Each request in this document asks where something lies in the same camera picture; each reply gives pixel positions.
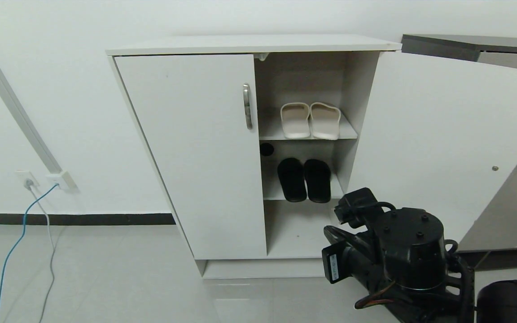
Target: slipper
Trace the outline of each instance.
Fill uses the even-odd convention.
[[[302,202],[306,200],[306,188],[304,188],[304,170],[300,161],[296,158],[287,158],[277,167],[280,185],[283,188],[285,199],[289,202]]]
[[[288,139],[304,139],[310,137],[308,115],[310,107],[302,102],[285,104],[280,109],[280,120],[283,133]]]
[[[310,105],[312,135],[318,139],[336,140],[340,133],[338,123],[342,113],[335,106],[314,102]]]
[[[330,201],[330,167],[324,161],[307,160],[304,163],[304,179],[309,200],[316,203]]]

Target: white label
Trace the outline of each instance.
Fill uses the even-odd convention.
[[[338,279],[338,262],[336,261],[336,255],[330,256],[330,273],[332,274],[332,280]]]

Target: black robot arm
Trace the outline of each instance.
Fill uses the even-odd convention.
[[[340,223],[367,227],[357,234],[324,228],[332,244],[322,250],[326,278],[334,284],[353,276],[369,292],[355,308],[385,305],[404,323],[474,321],[474,272],[454,253],[457,243],[444,240],[437,217],[379,202],[369,188],[343,196],[334,212]]]

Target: cabinet top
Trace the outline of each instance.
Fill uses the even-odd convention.
[[[353,34],[172,36],[108,49],[109,56],[208,53],[397,51],[402,44]]]

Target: white wall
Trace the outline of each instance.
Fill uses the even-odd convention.
[[[53,193],[49,211],[168,211],[105,49],[169,34],[309,32],[517,37],[517,1],[0,1],[0,66],[80,189]],[[16,169],[47,187],[47,170],[0,100],[0,213],[31,201]]]

